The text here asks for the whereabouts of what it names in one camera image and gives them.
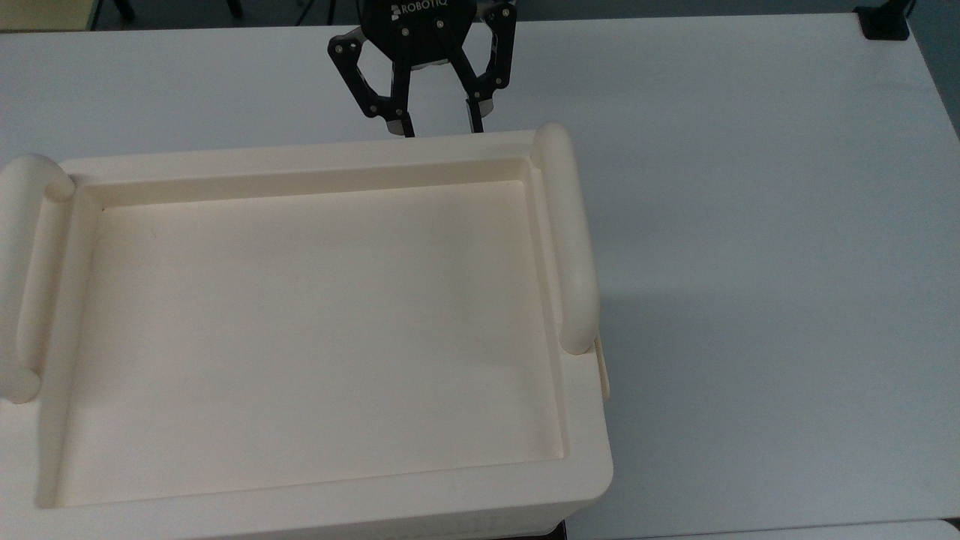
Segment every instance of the robotiq logo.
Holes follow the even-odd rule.
[[[390,9],[393,10],[394,14],[391,15],[390,20],[397,20],[401,15],[406,13],[445,6],[446,2],[447,0],[419,0],[419,2],[410,2],[407,4],[393,4]]]

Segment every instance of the white table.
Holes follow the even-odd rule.
[[[343,30],[0,36],[0,161],[386,138]],[[527,23],[514,73],[487,128],[573,133],[603,292],[616,472],[573,540],[960,515],[960,144],[912,38]],[[468,130],[451,68],[412,92]]]

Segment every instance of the gray floor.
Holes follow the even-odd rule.
[[[131,0],[136,19],[125,23],[111,0],[102,0],[94,30],[293,26],[298,0],[242,0],[244,17],[230,16],[226,0]],[[330,0],[317,0],[304,25],[326,24]],[[663,17],[762,13],[850,12],[880,0],[517,0],[521,20]],[[356,24],[352,0],[340,0],[334,24]],[[933,80],[960,135],[960,0],[919,0],[910,24]],[[325,44],[318,46],[323,51]]]

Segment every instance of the tray handle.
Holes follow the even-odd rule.
[[[29,402],[40,388],[40,377],[17,360],[16,347],[40,204],[44,195],[66,202],[75,189],[59,165],[36,154],[16,158],[0,171],[0,397],[15,404]]]
[[[557,257],[562,306],[560,346],[572,355],[582,355],[597,337],[600,292],[573,142],[566,128],[557,122],[540,126],[534,134],[531,160],[543,177]]]

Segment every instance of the cream plastic tray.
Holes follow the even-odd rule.
[[[0,537],[493,537],[606,490],[560,125],[61,167],[0,175]]]

